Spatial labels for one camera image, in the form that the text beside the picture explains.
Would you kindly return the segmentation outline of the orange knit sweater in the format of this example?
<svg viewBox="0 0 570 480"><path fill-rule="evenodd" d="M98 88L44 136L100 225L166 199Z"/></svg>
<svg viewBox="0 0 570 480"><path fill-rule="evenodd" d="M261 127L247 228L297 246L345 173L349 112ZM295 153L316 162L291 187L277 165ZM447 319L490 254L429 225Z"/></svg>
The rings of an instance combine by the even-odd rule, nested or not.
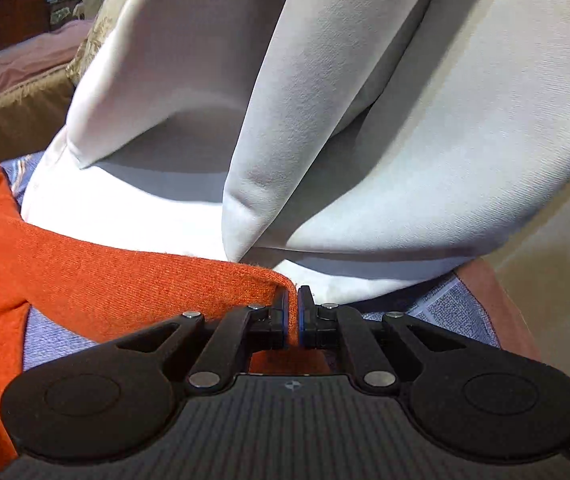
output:
<svg viewBox="0 0 570 480"><path fill-rule="evenodd" d="M259 266L129 252L31 226L0 166L0 397L22 369L30 307L104 342L184 309L219 320L243 304L268 304L279 289L295 290ZM0 470L15 456L0 419Z"/></svg>

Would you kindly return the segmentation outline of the blue plaid bed sheet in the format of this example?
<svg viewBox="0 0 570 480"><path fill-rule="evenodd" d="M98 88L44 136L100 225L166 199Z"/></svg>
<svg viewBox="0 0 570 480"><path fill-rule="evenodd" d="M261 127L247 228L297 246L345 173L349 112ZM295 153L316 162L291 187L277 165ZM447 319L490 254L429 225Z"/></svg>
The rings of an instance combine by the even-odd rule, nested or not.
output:
<svg viewBox="0 0 570 480"><path fill-rule="evenodd" d="M1 164L14 200L19 204L41 157L42 154L38 152ZM488 313L453 272L392 292L386 298L392 307L413 318L492 347L500 345ZM94 346L94 341L66 330L35 308L29 309L24 341L24 370Z"/></svg>

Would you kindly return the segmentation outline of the white garment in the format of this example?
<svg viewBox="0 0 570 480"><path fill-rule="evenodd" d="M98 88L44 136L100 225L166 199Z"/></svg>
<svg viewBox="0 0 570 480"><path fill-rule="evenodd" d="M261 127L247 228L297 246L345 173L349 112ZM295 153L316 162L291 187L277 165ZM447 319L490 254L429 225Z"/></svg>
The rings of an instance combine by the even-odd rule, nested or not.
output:
<svg viewBox="0 0 570 480"><path fill-rule="evenodd" d="M489 254L570 181L570 0L126 0L23 201L322 301Z"/></svg>

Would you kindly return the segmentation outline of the pink bed cover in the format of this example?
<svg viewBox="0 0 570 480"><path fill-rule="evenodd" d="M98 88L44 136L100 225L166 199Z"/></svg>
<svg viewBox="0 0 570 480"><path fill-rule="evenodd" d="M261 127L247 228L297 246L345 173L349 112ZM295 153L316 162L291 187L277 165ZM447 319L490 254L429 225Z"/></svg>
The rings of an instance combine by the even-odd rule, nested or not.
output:
<svg viewBox="0 0 570 480"><path fill-rule="evenodd" d="M92 21L70 21L55 32L46 32L0 51L0 93L51 68L71 61Z"/></svg>

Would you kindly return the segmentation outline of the beige patterned pillow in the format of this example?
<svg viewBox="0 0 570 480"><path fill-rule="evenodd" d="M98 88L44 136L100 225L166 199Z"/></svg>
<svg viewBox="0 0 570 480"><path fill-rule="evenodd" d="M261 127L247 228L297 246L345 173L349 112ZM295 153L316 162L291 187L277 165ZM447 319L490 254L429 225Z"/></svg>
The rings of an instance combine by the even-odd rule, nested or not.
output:
<svg viewBox="0 0 570 480"><path fill-rule="evenodd" d="M103 0L96 18L84 41L81 42L75 57L66 67L66 74L77 87L96 53L104 44L107 36L116 26L118 16L127 0Z"/></svg>

